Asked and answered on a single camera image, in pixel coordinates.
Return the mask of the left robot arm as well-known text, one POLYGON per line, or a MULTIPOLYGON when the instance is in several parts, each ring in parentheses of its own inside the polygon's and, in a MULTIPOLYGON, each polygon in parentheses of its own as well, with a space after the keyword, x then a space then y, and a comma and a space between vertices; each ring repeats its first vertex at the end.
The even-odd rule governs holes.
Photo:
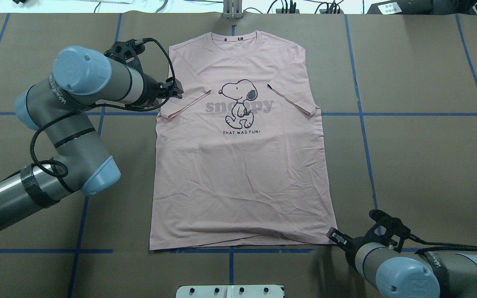
POLYGON ((105 53, 82 46, 62 49, 53 71, 15 102, 19 120, 34 130, 31 163, 0 182, 0 231, 81 191, 93 196, 121 176, 87 111, 103 107, 134 112, 159 109, 183 88, 171 76, 158 82, 138 55, 149 39, 115 42, 105 53))

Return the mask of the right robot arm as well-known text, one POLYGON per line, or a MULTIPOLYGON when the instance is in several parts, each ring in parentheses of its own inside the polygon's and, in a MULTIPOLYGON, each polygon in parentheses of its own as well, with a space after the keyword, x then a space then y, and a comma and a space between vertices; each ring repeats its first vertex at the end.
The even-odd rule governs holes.
POLYGON ((423 252, 403 256, 378 240, 330 228, 327 238, 384 298, 477 298, 477 255, 423 252))

